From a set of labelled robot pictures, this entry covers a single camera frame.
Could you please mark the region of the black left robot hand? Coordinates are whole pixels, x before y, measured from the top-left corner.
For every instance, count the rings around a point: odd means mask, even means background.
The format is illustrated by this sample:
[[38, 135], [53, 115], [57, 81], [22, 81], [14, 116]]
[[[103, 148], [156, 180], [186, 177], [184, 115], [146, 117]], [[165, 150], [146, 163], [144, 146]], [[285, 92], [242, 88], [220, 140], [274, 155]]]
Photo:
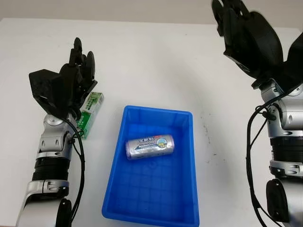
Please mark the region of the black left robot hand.
[[82, 53], [82, 43], [77, 37], [70, 52], [69, 62], [64, 64], [59, 74], [63, 78], [67, 111], [76, 120], [80, 119], [86, 97], [98, 83], [95, 80], [95, 58], [92, 51]]

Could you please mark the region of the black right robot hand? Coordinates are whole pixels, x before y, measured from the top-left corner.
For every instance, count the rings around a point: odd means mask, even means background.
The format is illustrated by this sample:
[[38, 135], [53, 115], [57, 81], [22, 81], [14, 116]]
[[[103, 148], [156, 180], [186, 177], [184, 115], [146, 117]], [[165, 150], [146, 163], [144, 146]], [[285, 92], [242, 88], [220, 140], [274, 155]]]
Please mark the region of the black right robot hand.
[[241, 0], [213, 0], [217, 32], [224, 38], [225, 56], [254, 79], [283, 63], [281, 42], [268, 21]]

